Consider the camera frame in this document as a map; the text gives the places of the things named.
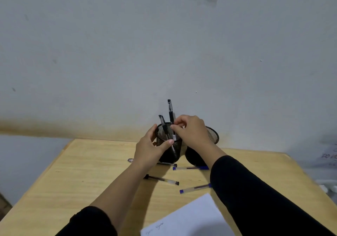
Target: hand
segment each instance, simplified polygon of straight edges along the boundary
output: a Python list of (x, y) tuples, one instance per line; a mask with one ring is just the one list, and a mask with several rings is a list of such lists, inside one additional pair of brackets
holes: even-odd
[(155, 130), (157, 124), (154, 124), (145, 136), (136, 144), (136, 152), (134, 153), (133, 164), (141, 166), (141, 168), (149, 171), (156, 165), (162, 154), (173, 145), (173, 139), (167, 140), (160, 146), (155, 146), (154, 139), (156, 138)]
[(204, 120), (198, 116), (180, 115), (175, 119), (174, 124), (171, 125), (174, 130), (184, 142), (196, 150), (205, 144), (212, 144), (208, 137), (207, 128)]

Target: left hand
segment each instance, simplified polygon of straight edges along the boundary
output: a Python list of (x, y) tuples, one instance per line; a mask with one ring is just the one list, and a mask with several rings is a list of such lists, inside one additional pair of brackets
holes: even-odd
[(155, 130), (157, 124), (154, 124), (136, 144), (136, 152), (134, 153), (133, 164), (141, 166), (146, 171), (149, 171), (155, 166), (162, 154), (173, 145), (173, 139), (166, 140), (160, 146), (155, 146), (152, 143), (156, 138)]

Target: wooden desk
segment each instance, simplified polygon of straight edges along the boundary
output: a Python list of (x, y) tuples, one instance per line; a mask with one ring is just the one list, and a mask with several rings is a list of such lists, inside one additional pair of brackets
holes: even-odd
[[(0, 222), (0, 234), (55, 235), (69, 218), (89, 205), (130, 164), (136, 143), (73, 140)], [(284, 153), (224, 149), (263, 181), (337, 234), (337, 207)], [(185, 157), (179, 166), (190, 165)], [(225, 206), (211, 189), (187, 194), (179, 190), (207, 183), (209, 172), (173, 171), (155, 166), (150, 175), (177, 180), (180, 186), (143, 180), (120, 235), (138, 235), (141, 228), (209, 192), (236, 235)]]

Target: black mesh pen holder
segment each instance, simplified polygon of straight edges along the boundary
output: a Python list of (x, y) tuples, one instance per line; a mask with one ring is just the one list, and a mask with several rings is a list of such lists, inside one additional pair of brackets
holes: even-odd
[[(217, 144), (219, 142), (219, 135), (217, 134), (217, 132), (210, 127), (206, 126), (206, 128), (207, 128), (209, 139), (214, 144)], [(200, 155), (194, 149), (190, 148), (189, 146), (186, 149), (185, 157), (188, 160), (188, 162), (194, 166), (206, 166), (206, 163), (200, 157)]]
[[(166, 126), (167, 126), (167, 131), (169, 133), (169, 135), (168, 135), (169, 139), (173, 139), (172, 138), (172, 129), (170, 128), (171, 123), (167, 122)], [(157, 136), (157, 146), (161, 145), (162, 143), (164, 143), (167, 140), (166, 134), (165, 134), (161, 124), (159, 124), (158, 127), (156, 128), (156, 136)], [(177, 137), (177, 140), (172, 145), (173, 148), (170, 147), (169, 149), (167, 149), (163, 153), (163, 155), (159, 159), (160, 162), (175, 163), (177, 160), (179, 160), (181, 143), (182, 143), (183, 140), (178, 135), (176, 135), (176, 137)]]

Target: black sleeve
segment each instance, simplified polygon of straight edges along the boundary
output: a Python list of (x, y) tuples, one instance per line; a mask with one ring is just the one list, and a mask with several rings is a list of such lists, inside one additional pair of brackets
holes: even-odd
[(70, 218), (70, 222), (56, 234), (56, 236), (68, 235), (117, 236), (117, 232), (104, 211), (89, 206)]
[(230, 156), (211, 169), (211, 184), (245, 235), (334, 235)]

